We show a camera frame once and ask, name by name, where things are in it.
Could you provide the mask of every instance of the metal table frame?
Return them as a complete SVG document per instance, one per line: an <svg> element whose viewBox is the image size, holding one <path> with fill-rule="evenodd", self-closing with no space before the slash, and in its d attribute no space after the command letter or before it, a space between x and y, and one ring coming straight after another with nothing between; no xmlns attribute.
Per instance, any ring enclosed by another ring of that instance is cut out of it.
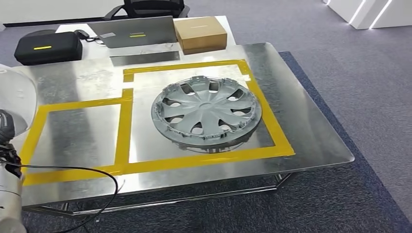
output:
<svg viewBox="0 0 412 233"><path fill-rule="evenodd" d="M187 201L196 201L196 200L207 200L207 199L214 199L214 198L225 198L231 196L238 196L244 194L251 194L251 193L259 193L259 192L277 192L287 183L289 183L298 173L287 173L287 174L277 174L275 175L276 184L269 185L264 187L258 188L246 188L246 189L239 189L234 191L227 191L227 192L219 192L213 194L206 194L200 196L193 196L188 198L177 198L177 199L170 199L170 200L159 200L153 202L146 202L146 203L137 203L131 205L122 205L122 206L115 206L115 207L108 207L103 210L102 213L111 213L117 211L124 211L124 210L134 210L134 209L141 209L147 207L158 207L163 205L169 204L178 204ZM66 202L63 205L62 209L51 208L47 206L38 206L38 207L26 207L23 210L50 215L50 216L63 216L69 218L83 218L85 216L97 214L101 209L93 209L93 210L81 210L81 211L68 211L69 203Z"/></svg>

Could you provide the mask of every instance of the black case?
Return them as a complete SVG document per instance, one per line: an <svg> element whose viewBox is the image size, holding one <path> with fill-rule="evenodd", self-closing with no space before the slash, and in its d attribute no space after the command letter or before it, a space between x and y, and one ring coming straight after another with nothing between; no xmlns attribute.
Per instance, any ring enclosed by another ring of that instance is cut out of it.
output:
<svg viewBox="0 0 412 233"><path fill-rule="evenodd" d="M73 32L23 37L14 57L25 66L82 59L83 45Z"/></svg>

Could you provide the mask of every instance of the silver hubcap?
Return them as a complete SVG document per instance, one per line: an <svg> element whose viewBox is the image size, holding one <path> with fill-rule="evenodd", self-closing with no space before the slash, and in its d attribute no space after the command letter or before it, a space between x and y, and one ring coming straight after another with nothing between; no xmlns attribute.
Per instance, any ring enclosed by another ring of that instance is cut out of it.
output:
<svg viewBox="0 0 412 233"><path fill-rule="evenodd" d="M205 76L167 86L152 107L160 133L194 147L232 142L253 131L261 115L256 97L237 81Z"/></svg>

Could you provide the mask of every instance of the sticker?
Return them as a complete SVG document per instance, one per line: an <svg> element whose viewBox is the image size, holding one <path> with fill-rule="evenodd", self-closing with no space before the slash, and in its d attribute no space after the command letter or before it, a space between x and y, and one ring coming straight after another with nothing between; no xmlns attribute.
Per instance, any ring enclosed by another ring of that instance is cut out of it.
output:
<svg viewBox="0 0 412 233"><path fill-rule="evenodd" d="M116 36L116 34L114 34L114 33L106 33L106 34L102 34L102 35L100 35L102 38L109 38L109 37L112 37L112 36Z"/></svg>
<svg viewBox="0 0 412 233"><path fill-rule="evenodd" d="M44 46L44 47L36 47L36 48L33 48L34 50L45 50L45 49L51 49L52 47L51 46Z"/></svg>

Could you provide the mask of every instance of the computer mouse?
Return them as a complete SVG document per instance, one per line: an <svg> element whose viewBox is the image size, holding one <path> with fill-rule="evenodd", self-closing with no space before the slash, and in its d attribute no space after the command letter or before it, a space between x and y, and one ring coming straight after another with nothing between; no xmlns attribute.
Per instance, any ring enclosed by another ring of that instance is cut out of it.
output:
<svg viewBox="0 0 412 233"><path fill-rule="evenodd" d="M76 33L76 35L79 37L79 39L81 40L86 40L87 38L90 38L90 35L87 34L87 32L83 31L83 30L75 30L74 33Z"/></svg>

